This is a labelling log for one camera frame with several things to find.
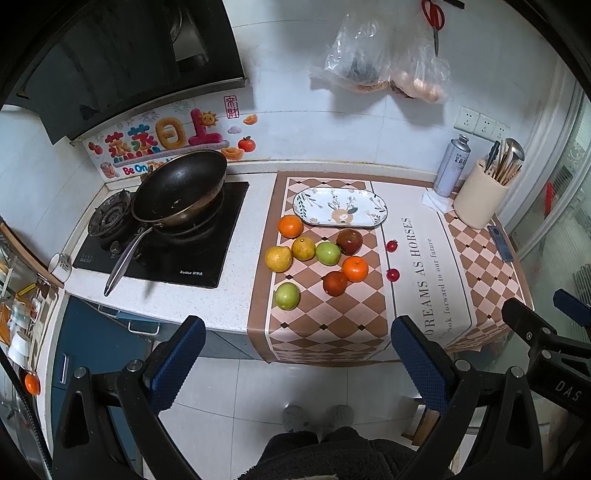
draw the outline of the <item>black frying pan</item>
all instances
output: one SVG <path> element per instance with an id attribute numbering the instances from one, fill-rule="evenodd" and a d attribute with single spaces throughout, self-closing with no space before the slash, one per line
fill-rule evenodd
<path id="1" fill-rule="evenodd" d="M 150 225 L 137 235 L 117 260 L 105 285 L 105 297 L 125 274 L 143 237 L 153 229 L 191 225 L 217 196 L 226 178 L 226 157 L 216 150 L 181 155 L 154 170 L 139 186 L 131 213 Z"/>

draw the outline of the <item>wall outlet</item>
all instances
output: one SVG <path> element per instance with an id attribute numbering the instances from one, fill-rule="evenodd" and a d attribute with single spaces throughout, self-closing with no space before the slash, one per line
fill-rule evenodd
<path id="1" fill-rule="evenodd" d="M 473 132 L 475 135 L 478 135 L 479 137 L 490 140 L 496 125 L 496 121 L 494 121 L 492 118 L 480 114 L 480 117 L 478 117 L 478 121 L 476 122 L 476 126 Z"/>
<path id="2" fill-rule="evenodd" d="M 501 122 L 497 122 L 495 127 L 492 130 L 491 140 L 494 142 L 498 140 L 499 142 L 504 138 L 507 138 L 509 135 L 509 127 L 502 124 Z"/>
<path id="3" fill-rule="evenodd" d="M 453 125 L 453 128 L 471 134 L 476 128 L 479 115 L 478 112 L 475 112 L 466 106 L 461 106 L 460 111 L 457 113 L 456 123 Z"/>

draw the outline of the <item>red scissors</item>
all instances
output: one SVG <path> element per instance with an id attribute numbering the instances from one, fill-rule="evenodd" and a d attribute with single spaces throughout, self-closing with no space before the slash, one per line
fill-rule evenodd
<path id="1" fill-rule="evenodd" d="M 434 4 L 431 0 L 421 0 L 421 7 L 425 18 L 429 25 L 433 28 L 433 41 L 435 42 L 435 56 L 439 56 L 439 31 L 445 25 L 445 15 L 439 5 Z"/>

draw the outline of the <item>small red fruit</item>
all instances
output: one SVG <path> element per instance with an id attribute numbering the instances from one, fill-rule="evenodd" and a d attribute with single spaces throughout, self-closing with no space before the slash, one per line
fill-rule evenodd
<path id="1" fill-rule="evenodd" d="M 390 270 L 386 272 L 386 278 L 389 281 L 397 281 L 400 278 L 400 272 L 395 268 L 390 268 Z"/>
<path id="2" fill-rule="evenodd" d="M 386 250 L 388 250 L 388 252 L 390 252 L 391 254 L 393 254 L 397 248 L 398 248 L 398 242 L 396 240 L 390 240 L 386 244 Z"/>
<path id="3" fill-rule="evenodd" d="M 256 148 L 256 143 L 251 137 L 244 137 L 238 142 L 238 148 L 243 149 L 245 152 L 252 152 Z"/>

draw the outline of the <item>blue cabinet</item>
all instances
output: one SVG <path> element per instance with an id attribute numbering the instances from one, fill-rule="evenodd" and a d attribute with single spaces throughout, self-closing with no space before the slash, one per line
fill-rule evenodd
<path id="1" fill-rule="evenodd" d="M 54 432 L 65 390 L 78 367 L 92 373 L 121 370 L 135 358 L 145 359 L 152 342 L 130 333 L 127 328 L 70 297 L 57 341 L 51 389 L 51 428 Z M 113 422 L 130 460 L 136 458 L 133 436 L 120 408 L 112 409 Z"/>

